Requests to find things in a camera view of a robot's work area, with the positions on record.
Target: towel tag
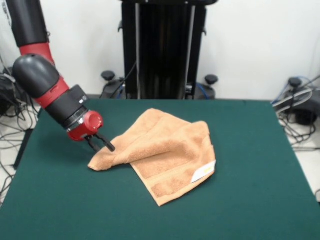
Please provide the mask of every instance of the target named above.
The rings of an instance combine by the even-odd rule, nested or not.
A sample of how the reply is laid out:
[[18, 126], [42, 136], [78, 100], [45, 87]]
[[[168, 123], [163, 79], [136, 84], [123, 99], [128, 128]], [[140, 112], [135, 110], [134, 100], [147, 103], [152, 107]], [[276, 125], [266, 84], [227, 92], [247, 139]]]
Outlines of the towel tag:
[[204, 176], [212, 173], [215, 171], [217, 161], [214, 160], [202, 167], [200, 167], [195, 173], [193, 174], [191, 184], [198, 181], [199, 179], [202, 179]]

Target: white cable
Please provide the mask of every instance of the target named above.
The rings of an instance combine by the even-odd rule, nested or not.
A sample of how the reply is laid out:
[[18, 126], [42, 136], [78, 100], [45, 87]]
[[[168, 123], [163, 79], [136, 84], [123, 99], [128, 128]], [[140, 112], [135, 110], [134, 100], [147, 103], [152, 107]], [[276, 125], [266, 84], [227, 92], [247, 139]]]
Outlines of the white cable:
[[299, 106], [301, 104], [304, 104], [305, 102], [309, 101], [312, 98], [312, 95], [313, 95], [313, 91], [310, 91], [309, 96], [306, 97], [305, 99], [293, 104], [292, 106], [285, 106], [285, 107], [281, 108], [280, 110], [276, 111], [276, 113], [279, 114], [279, 113], [282, 113], [285, 110], [290, 109], [291, 107], [297, 107], [297, 106]]
[[303, 95], [303, 94], [308, 94], [308, 93], [313, 92], [313, 91], [315, 91], [315, 90], [314, 90], [314, 89], [311, 89], [311, 88], [306, 89], [306, 90], [303, 90], [303, 91], [299, 91], [299, 92], [297, 92], [296, 94], [294, 94], [293, 96], [288, 96], [288, 97], [286, 97], [285, 99], [283, 99], [283, 100], [281, 100], [281, 101], [278, 101], [278, 102], [272, 104], [272, 106], [273, 106], [273, 107], [277, 107], [277, 106], [279, 106], [279, 105], [281, 105], [281, 104], [283, 104], [283, 103], [291, 100], [292, 98], [296, 98], [296, 97], [299, 97], [299, 96], [301, 96], [301, 95]]

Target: black knob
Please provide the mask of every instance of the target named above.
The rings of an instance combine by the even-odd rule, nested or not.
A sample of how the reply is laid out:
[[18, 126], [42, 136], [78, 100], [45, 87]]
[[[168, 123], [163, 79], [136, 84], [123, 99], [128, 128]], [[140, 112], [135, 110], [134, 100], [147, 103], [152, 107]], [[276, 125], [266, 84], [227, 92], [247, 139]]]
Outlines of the black knob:
[[205, 76], [204, 79], [205, 79], [206, 83], [209, 85], [213, 85], [219, 81], [219, 78], [216, 75], [207, 75], [207, 76]]
[[104, 71], [101, 73], [101, 77], [106, 81], [111, 81], [115, 78], [115, 73], [113, 71]]
[[302, 81], [298, 77], [291, 77], [291, 78], [289, 78], [289, 84], [291, 87], [296, 89], [302, 84]]

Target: towel fold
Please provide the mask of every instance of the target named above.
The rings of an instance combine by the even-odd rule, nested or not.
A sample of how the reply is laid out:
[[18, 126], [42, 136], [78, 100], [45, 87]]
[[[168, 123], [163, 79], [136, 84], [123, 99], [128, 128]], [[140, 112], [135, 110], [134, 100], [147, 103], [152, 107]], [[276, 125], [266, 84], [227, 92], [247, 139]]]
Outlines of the towel fold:
[[149, 109], [112, 144], [114, 152], [104, 147], [88, 167], [103, 171], [130, 163], [158, 206], [183, 196], [215, 171], [214, 147], [203, 121], [190, 123]]

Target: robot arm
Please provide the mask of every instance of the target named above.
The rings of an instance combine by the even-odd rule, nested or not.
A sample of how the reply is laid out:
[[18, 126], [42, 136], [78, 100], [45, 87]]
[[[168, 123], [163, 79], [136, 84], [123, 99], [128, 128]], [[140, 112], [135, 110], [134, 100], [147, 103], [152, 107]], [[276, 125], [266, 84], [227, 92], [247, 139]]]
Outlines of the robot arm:
[[88, 99], [84, 91], [78, 85], [69, 89], [54, 66], [40, 0], [7, 0], [7, 6], [13, 35], [22, 55], [13, 65], [13, 77], [72, 140], [87, 140], [99, 151], [93, 143], [96, 137], [113, 152], [115, 147], [98, 133], [103, 126], [102, 116], [83, 105]]

